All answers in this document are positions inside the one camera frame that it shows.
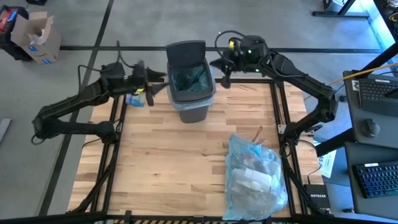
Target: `wooden tabletop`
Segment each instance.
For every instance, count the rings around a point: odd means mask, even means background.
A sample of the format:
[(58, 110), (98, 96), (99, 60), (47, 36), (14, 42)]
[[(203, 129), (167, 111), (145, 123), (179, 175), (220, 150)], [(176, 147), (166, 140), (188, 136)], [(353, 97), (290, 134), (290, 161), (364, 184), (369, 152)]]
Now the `wooden tabletop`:
[[(285, 92), (290, 118), (298, 121), (307, 114), (302, 92), (288, 83)], [(95, 107), (91, 121), (108, 120), (111, 107), (112, 101)], [(236, 133), (252, 139), (259, 126), (264, 128), (259, 136), (266, 139), (263, 146), (279, 154), (268, 84), (234, 83), (229, 90), (218, 85), (207, 119), (194, 124), (180, 121), (166, 91), (155, 97), (153, 107), (128, 106), (109, 213), (132, 210), (135, 215), (223, 216), (224, 156), (228, 153), (229, 136)], [(86, 141), (93, 139), (96, 136), (87, 136)], [(312, 141), (310, 137), (302, 139)], [(68, 209), (77, 207), (94, 186), (102, 148), (98, 141), (83, 149)], [(318, 168), (316, 153), (310, 145), (300, 142), (297, 156), (305, 184), (307, 175)], [(323, 184), (319, 171), (310, 178), (314, 184)], [(293, 183), (292, 188), (295, 208), (300, 213)], [(273, 214), (289, 216), (288, 206)]]

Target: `cardboard box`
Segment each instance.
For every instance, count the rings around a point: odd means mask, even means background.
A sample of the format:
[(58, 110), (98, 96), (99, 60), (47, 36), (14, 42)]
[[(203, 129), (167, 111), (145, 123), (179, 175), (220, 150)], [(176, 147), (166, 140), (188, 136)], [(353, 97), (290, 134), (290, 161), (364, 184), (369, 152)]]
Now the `cardboard box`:
[(62, 38), (52, 24), (53, 16), (47, 12), (30, 13), (29, 20), (18, 15), (11, 41), (39, 64), (57, 62)]

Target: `black keyboard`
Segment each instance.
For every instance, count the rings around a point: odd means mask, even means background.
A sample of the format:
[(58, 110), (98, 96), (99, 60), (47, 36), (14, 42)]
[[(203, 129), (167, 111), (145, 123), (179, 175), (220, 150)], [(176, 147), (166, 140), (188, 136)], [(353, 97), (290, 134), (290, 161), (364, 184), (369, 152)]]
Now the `black keyboard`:
[(398, 161), (353, 165), (365, 198), (398, 195)]
[(361, 108), (386, 116), (398, 117), (398, 99), (384, 95), (398, 88), (398, 82), (392, 80), (361, 78), (359, 79), (359, 95)]

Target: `yellow cable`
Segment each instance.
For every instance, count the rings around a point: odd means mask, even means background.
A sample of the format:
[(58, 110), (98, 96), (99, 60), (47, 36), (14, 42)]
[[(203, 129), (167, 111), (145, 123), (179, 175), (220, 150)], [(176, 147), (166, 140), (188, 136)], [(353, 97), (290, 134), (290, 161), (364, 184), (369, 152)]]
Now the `yellow cable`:
[(398, 13), (393, 13), (391, 16), (388, 17), (389, 20), (392, 22), (397, 22), (397, 19), (395, 19), (395, 16), (398, 16)]
[[(368, 70), (365, 70), (365, 71), (363, 71), (363, 72), (357, 72), (357, 73), (355, 73), (355, 74), (348, 75), (348, 76), (343, 77), (343, 78), (339, 78), (339, 79), (337, 79), (337, 80), (335, 80), (335, 81), (329, 83), (329, 85), (335, 84), (336, 82), (340, 82), (340, 81), (343, 81), (343, 80), (346, 80), (346, 79), (349, 79), (349, 78), (356, 77), (356, 76), (358, 76), (358, 75), (362, 75), (362, 74), (365, 74), (365, 73), (368, 73), (368, 72), (374, 72), (374, 71), (376, 71), (376, 70), (380, 70), (380, 69), (383, 69), (383, 68), (388, 68), (388, 67), (395, 66), (395, 65), (398, 65), (398, 62), (392, 63), (392, 64), (390, 64), (390, 65), (385, 65), (385, 66), (380, 66), (380, 67), (377, 67), (377, 68), (368, 69)], [(306, 101), (307, 99), (309, 99), (309, 98), (311, 98), (311, 97), (312, 97), (312, 96), (308, 96), (308, 97), (304, 98), (304, 101)]]

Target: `yellow sticker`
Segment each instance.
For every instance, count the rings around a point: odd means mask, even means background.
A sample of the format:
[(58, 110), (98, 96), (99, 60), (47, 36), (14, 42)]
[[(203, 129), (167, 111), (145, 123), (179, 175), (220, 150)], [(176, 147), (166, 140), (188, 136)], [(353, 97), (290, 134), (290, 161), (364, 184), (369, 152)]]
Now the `yellow sticker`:
[(229, 49), (233, 50), (235, 48), (235, 43), (233, 41), (229, 42)]
[(135, 94), (141, 94), (143, 92), (144, 92), (144, 88), (139, 88), (139, 89), (137, 89)]

